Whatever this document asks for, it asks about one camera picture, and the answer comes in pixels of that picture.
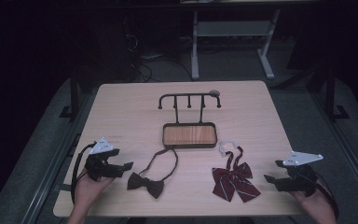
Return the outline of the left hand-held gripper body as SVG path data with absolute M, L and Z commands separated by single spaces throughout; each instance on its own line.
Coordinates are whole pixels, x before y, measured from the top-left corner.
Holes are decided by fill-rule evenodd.
M 107 152 L 113 149 L 115 148 L 105 137 L 102 137 L 91 148 L 85 168 L 89 177 L 94 181 L 97 181 L 100 177 L 118 177 L 118 166 L 108 163 L 110 157 L 108 157 Z

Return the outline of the black metal stand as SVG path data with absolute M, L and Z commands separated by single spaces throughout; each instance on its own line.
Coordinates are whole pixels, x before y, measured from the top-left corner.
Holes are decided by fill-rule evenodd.
M 325 76 L 324 111 L 333 122 L 337 119 L 348 119 L 350 117 L 342 105 L 335 105 L 336 71 L 336 67 L 331 63 Z
M 62 109 L 60 114 L 61 118 L 68 118 L 70 121 L 76 119 L 79 110 L 79 99 L 78 99 L 78 78 L 76 71 L 72 72 L 69 78 L 70 84 L 70 104 Z

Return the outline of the metal floor rail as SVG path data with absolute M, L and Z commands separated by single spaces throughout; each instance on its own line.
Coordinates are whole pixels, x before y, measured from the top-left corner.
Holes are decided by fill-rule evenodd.
M 35 224 L 61 171 L 70 163 L 67 154 L 75 145 L 86 123 L 96 91 L 79 93 L 79 113 L 74 119 L 61 118 L 72 100 L 67 91 L 59 91 L 49 104 L 21 155 L 24 212 L 20 224 Z
M 310 97 L 312 101 L 316 104 L 316 107 L 320 111 L 331 133 L 336 138 L 341 152 L 346 159 L 346 163 L 350 166 L 353 175 L 358 182 L 358 159 L 352 151 L 351 144 L 346 139 L 344 133 L 338 127 L 337 123 L 327 115 L 327 112 L 324 110 L 324 101 L 322 100 L 322 98 L 317 93 L 312 93 Z

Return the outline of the person's left hand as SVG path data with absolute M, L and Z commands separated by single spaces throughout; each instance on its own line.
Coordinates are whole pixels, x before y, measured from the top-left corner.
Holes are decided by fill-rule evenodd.
M 89 210 L 102 192 L 114 181 L 112 177 L 104 177 L 94 181 L 87 174 L 81 175 L 76 183 L 75 209 Z

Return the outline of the black hook rack wooden tray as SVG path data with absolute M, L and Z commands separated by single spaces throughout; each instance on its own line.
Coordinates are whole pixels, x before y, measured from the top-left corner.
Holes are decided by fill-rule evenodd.
M 162 127 L 162 144 L 165 148 L 213 148 L 216 146 L 217 130 L 213 122 L 203 121 L 203 110 L 206 107 L 205 98 L 215 99 L 216 107 L 221 107 L 220 96 L 213 97 L 209 92 L 166 93 L 158 99 L 158 109 L 163 108 L 163 100 L 173 98 L 175 122 L 165 123 Z M 179 120 L 179 99 L 186 98 L 186 107 L 192 108 L 193 97 L 200 98 L 200 117 L 197 122 L 181 122 Z

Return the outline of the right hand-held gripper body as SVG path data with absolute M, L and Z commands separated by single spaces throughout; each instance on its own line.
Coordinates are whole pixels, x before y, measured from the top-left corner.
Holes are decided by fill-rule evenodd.
M 318 188 L 317 175 L 310 164 L 324 158 L 321 154 L 292 151 L 284 160 L 288 177 L 278 180 L 278 191 L 302 191 L 306 197 Z

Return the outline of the black bow tie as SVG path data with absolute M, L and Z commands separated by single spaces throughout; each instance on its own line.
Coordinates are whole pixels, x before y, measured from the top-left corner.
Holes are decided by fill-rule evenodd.
M 153 164 L 157 156 L 163 155 L 167 152 L 172 152 L 175 157 L 175 163 L 172 170 L 160 180 L 151 180 L 148 177 L 143 176 L 143 173 L 148 171 Z M 135 190 L 139 188 L 145 188 L 147 192 L 155 199 L 157 199 L 164 190 L 165 180 L 172 176 L 175 172 L 179 162 L 179 157 L 174 149 L 162 149 L 154 154 L 151 161 L 140 173 L 132 173 L 127 182 L 127 190 Z

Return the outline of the white metal desk frame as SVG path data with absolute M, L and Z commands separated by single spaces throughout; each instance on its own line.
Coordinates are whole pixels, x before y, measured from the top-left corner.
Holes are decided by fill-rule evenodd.
M 281 11 L 275 9 L 269 21 L 202 21 L 199 12 L 193 12 L 192 22 L 192 50 L 191 50 L 191 78 L 200 78 L 199 70 L 199 37 L 238 37 L 264 36 L 264 46 L 257 50 L 257 55 L 264 69 L 267 79 L 274 79 L 274 73 L 268 59 L 270 42 L 275 32 Z

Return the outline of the person's right hand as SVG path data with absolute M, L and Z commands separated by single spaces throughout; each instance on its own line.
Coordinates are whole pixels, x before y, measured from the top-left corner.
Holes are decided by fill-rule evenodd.
M 306 213 L 315 219 L 323 217 L 334 217 L 334 211 L 323 194 L 316 190 L 312 195 L 306 197 L 302 192 L 290 191 Z

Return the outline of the dark red striped bow tie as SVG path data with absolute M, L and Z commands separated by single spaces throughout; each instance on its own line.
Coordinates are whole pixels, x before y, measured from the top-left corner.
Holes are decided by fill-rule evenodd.
M 232 151 L 223 150 L 223 145 L 228 143 L 240 152 L 237 157 L 234 157 Z M 224 156 L 227 156 L 227 165 L 225 168 L 212 169 L 213 194 L 228 202 L 232 201 L 235 192 L 244 203 L 258 197 L 261 192 L 250 182 L 253 177 L 250 166 L 246 162 L 239 164 L 243 156 L 243 148 L 235 141 L 223 141 L 219 145 L 219 150 Z

